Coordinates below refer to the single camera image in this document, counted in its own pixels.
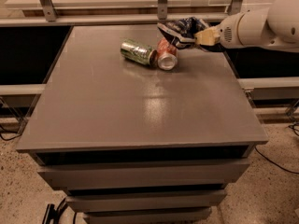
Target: drawer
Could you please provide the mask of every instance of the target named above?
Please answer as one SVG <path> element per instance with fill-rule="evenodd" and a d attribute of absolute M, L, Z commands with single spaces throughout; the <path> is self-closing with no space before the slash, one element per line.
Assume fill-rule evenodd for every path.
<path fill-rule="evenodd" d="M 235 182 L 249 167 L 247 159 L 98 163 L 40 167 L 53 189 L 119 189 Z"/>
<path fill-rule="evenodd" d="M 86 213 L 206 207 L 218 205 L 225 196 L 225 190 L 193 190 L 67 197 L 66 201 L 75 212 Z"/>
<path fill-rule="evenodd" d="M 196 221 L 206 219 L 211 209 L 183 208 L 132 212 L 109 212 L 86 214 L 84 220 L 88 224 L 139 224 L 156 222 Z"/>

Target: metal frame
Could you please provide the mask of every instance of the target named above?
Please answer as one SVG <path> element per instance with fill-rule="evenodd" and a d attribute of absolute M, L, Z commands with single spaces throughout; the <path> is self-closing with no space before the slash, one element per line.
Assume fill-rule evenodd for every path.
<path fill-rule="evenodd" d="M 56 21 L 57 15 L 52 0 L 39 0 L 43 7 L 44 15 L 47 21 Z"/>
<path fill-rule="evenodd" d="M 186 17 L 200 17 L 207 22 L 220 22 L 227 18 L 226 13 L 197 13 L 197 14 L 168 14 L 167 20 L 180 20 Z M 55 21 L 48 22 L 44 18 L 30 19 L 2 19 L 0 27 L 28 27 L 28 26 L 89 26 L 89 25 L 125 25 L 125 24 L 154 24 L 158 21 L 157 15 L 118 15 L 118 16 L 83 16 L 83 17 L 57 17 Z"/>
<path fill-rule="evenodd" d="M 46 85 L 2 85 L 0 95 L 41 94 Z"/>
<path fill-rule="evenodd" d="M 252 100 L 299 99 L 299 77 L 240 78 Z"/>
<path fill-rule="evenodd" d="M 158 18 L 165 20 L 167 18 L 167 2 L 168 0 L 158 0 Z"/>
<path fill-rule="evenodd" d="M 243 0 L 232 0 L 231 5 L 228 7 L 227 12 L 229 15 L 236 14 L 241 11 Z"/>
<path fill-rule="evenodd" d="M 43 8 L 43 12 L 44 12 L 46 21 L 52 21 L 52 22 L 58 21 L 57 13 L 56 13 L 56 10 L 55 10 L 55 7 L 54 7 L 52 1 L 51 0 L 39 0 L 39 1 Z M 233 10 L 236 11 L 235 8 L 240 7 L 242 5 L 242 1 L 243 0 L 232 0 L 230 7 L 232 7 Z M 166 20 L 167 19 L 167 3 L 168 3 L 168 0 L 158 0 L 158 6 L 157 6 L 158 20 Z M 184 14 L 183 16 L 188 17 L 188 16 L 194 16 L 194 15 L 196 15 L 196 14 Z M 90 18 L 89 18 L 89 20 L 91 21 L 91 24 L 93 23 L 92 17 L 93 16 L 90 16 Z M 220 18 L 217 21 L 221 21 L 223 19 L 224 19 L 224 17 L 220 16 Z M 76 21 L 76 25 L 81 25 L 80 21 Z"/>

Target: can lid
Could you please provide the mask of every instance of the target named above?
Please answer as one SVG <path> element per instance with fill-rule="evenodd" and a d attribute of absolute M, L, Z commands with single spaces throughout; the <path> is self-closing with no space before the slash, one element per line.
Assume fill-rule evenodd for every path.
<path fill-rule="evenodd" d="M 166 71 L 173 69 L 178 63 L 177 57 L 172 54 L 165 54 L 159 57 L 158 66 Z"/>

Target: red can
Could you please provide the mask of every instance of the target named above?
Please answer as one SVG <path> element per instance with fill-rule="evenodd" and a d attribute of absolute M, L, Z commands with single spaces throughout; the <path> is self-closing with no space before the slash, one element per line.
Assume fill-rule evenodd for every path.
<path fill-rule="evenodd" d="M 171 70 L 178 63 L 178 50 L 165 38 L 158 43 L 157 64 L 163 70 Z"/>

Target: green can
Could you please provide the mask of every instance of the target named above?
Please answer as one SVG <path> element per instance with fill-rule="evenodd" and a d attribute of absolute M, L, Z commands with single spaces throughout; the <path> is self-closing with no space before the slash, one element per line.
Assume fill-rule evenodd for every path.
<path fill-rule="evenodd" d="M 156 66 L 157 50 L 132 39 L 126 39 L 121 43 L 121 55 L 146 66 Z"/>

